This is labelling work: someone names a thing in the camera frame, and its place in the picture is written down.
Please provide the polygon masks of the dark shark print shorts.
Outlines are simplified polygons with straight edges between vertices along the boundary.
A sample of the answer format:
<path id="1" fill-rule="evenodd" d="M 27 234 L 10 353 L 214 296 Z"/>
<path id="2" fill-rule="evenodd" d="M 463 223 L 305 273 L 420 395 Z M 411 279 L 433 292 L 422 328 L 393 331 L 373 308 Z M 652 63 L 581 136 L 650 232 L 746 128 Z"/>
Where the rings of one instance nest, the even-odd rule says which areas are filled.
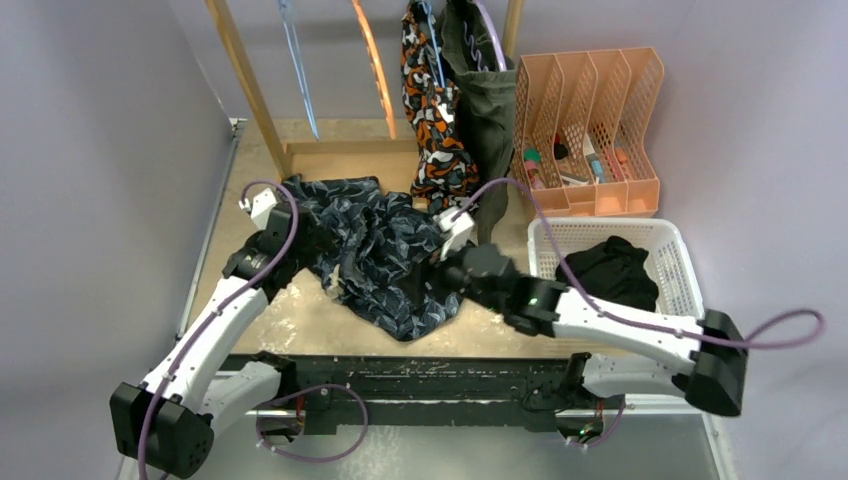
<path id="1" fill-rule="evenodd" d="M 461 296 L 438 290 L 424 276 L 441 232 L 410 195 L 383 192 L 373 176 L 305 181 L 294 175 L 283 185 L 316 224 L 313 231 L 300 225 L 298 239 L 314 243 L 329 235 L 328 246 L 306 266 L 325 292 L 337 293 L 337 303 L 402 342 L 459 313 Z"/>

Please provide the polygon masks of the orange camouflage shorts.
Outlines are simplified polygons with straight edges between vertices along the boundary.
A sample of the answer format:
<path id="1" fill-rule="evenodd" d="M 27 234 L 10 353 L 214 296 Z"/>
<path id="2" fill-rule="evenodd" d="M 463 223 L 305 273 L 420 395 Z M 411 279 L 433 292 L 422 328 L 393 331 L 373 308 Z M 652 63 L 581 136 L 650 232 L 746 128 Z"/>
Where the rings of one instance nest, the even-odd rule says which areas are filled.
<path id="1" fill-rule="evenodd" d="M 438 214 L 462 205 L 480 186 L 475 162 L 460 140 L 457 127 L 459 89 L 444 76 L 438 85 L 434 51 L 422 1 L 410 1 L 401 19 L 400 72 L 402 103 L 415 134 L 419 162 L 410 194 Z"/>

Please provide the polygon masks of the black shorts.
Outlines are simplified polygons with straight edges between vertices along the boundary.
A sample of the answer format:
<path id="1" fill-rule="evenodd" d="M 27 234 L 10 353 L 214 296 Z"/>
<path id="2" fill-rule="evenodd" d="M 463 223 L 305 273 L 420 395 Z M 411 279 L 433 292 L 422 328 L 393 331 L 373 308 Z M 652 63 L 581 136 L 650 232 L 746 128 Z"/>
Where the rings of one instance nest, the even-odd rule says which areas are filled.
<path id="1" fill-rule="evenodd" d="M 649 252 L 620 236 L 570 253 L 564 260 L 586 292 L 601 300 L 656 311 L 659 288 L 645 268 Z"/>

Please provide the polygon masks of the orange hanger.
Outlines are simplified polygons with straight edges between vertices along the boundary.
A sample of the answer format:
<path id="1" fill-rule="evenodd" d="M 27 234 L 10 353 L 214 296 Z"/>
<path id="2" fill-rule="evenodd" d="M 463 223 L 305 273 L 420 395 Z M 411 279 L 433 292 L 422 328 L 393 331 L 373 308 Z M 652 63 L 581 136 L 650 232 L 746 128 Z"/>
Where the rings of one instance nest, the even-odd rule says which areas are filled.
<path id="1" fill-rule="evenodd" d="M 365 44 L 366 52 L 369 57 L 372 72 L 375 78 L 376 91 L 380 101 L 381 108 L 384 112 L 387 131 L 390 139 L 397 138 L 397 126 L 389 92 L 389 86 L 383 66 L 383 62 L 379 53 L 379 49 L 375 40 L 375 36 L 368 22 L 367 15 L 361 5 L 360 0 L 352 0 L 357 22 Z"/>

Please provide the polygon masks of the light blue wire hanger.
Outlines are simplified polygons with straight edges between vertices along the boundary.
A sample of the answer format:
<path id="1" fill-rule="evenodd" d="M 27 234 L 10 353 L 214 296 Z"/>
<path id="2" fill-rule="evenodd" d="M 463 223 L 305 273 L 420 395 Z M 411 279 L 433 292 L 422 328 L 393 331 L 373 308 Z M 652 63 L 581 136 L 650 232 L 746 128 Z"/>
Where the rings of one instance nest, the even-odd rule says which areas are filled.
<path id="1" fill-rule="evenodd" d="M 309 90 L 308 79 L 303 64 L 302 52 L 300 48 L 299 37 L 297 34 L 292 4 L 288 0 L 277 0 L 277 5 L 281 15 L 282 25 L 288 43 L 289 52 L 292 58 L 295 74 L 297 77 L 300 94 L 304 103 L 307 120 L 314 139 L 316 141 L 319 141 L 320 133 L 313 110 L 312 97 Z"/>

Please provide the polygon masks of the white plastic basket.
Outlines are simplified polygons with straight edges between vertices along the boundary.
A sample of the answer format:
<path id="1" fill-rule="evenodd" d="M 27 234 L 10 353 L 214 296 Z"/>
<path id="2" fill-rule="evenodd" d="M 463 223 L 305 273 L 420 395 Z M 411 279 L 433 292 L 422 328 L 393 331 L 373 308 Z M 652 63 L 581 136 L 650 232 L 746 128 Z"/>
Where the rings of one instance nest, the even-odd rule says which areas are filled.
<path id="1" fill-rule="evenodd" d="M 657 284 L 656 308 L 664 314 L 701 317 L 703 296 L 686 244 L 678 228 L 656 218 L 557 217 L 549 220 L 553 239 L 564 255 L 589 249 L 619 236 L 648 252 L 647 275 Z"/>

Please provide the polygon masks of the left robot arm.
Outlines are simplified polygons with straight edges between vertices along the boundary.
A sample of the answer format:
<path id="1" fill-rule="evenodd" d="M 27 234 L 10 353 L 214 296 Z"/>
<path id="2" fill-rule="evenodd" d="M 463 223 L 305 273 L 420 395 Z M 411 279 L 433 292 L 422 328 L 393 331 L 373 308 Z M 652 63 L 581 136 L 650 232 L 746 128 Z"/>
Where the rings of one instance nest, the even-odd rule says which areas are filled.
<path id="1" fill-rule="evenodd" d="M 228 260 L 201 316 L 139 384 L 121 383 L 109 407 L 118 451 L 180 479 L 247 411 L 284 409 L 298 395 L 296 365 L 269 352 L 213 380 L 242 333 L 301 270 L 333 244 L 303 206 L 267 207 L 261 230 Z"/>

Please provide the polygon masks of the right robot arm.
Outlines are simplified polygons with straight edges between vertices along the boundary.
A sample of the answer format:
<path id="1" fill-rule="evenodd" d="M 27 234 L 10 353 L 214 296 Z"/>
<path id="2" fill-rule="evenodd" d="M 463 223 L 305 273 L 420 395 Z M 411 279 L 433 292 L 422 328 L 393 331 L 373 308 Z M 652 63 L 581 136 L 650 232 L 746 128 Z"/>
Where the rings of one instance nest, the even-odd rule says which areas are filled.
<path id="1" fill-rule="evenodd" d="M 429 255 L 402 288 L 416 302 L 456 294 L 501 315 L 523 335 L 584 339 L 625 351 L 623 357 L 569 358 L 561 392 L 573 406 L 656 394 L 682 398 L 713 415 L 741 414 L 749 353 L 724 312 L 675 316 L 597 300 L 574 286 L 520 272 L 493 245 Z"/>

